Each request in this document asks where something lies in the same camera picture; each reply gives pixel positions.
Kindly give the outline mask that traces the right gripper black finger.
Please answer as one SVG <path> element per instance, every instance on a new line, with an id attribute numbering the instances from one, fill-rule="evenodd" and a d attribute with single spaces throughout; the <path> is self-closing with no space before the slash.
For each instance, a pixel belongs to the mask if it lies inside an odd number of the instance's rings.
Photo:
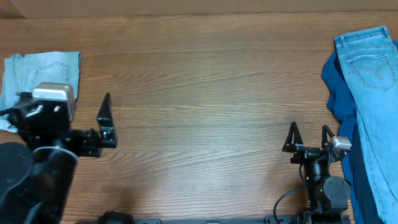
<path id="1" fill-rule="evenodd" d="M 296 144 L 303 146 L 303 141 L 297 126 L 297 123 L 293 121 L 290 124 L 289 133 L 285 140 L 284 146 L 295 146 Z"/>
<path id="2" fill-rule="evenodd" d="M 335 135 L 327 124 L 322 126 L 322 148 L 326 148 L 329 140 Z"/>

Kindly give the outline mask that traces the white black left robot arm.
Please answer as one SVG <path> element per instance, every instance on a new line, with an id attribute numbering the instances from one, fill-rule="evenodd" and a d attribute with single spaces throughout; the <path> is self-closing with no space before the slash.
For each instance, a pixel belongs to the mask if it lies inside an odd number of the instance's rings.
<path id="1" fill-rule="evenodd" d="M 109 93 L 97 115 L 98 131 L 71 128 L 74 104 L 23 92 L 1 112 L 23 140 L 1 144 L 1 223 L 59 223 L 79 159 L 117 146 Z"/>

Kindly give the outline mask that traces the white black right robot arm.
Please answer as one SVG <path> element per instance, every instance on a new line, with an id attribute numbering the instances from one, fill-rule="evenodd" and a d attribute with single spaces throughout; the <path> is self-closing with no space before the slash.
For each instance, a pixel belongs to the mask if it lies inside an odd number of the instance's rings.
<path id="1" fill-rule="evenodd" d="M 286 196 L 305 189 L 308 193 L 308 208 L 300 209 L 292 217 L 293 223 L 349 223 L 349 217 L 344 216 L 343 212 L 348 209 L 351 183 L 330 174 L 331 164 L 341 161 L 351 151 L 349 139 L 334 135 L 324 125 L 321 146 L 308 147 L 303 143 L 297 123 L 292 122 L 282 150 L 293 154 L 290 162 L 299 165 L 299 175 L 305 184 L 288 191 L 276 201 L 273 208 L 274 220 L 280 222 L 276 215 L 279 202 Z"/>

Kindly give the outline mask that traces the light blue denim shorts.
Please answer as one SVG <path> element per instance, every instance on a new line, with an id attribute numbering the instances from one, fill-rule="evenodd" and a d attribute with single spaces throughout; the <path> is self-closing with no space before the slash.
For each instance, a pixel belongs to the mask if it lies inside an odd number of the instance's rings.
<path id="1" fill-rule="evenodd" d="M 14 54 L 4 60 L 1 110 L 13 107 L 20 92 L 31 92 L 42 82 L 67 83 L 78 96 L 81 54 L 79 52 L 44 52 Z"/>

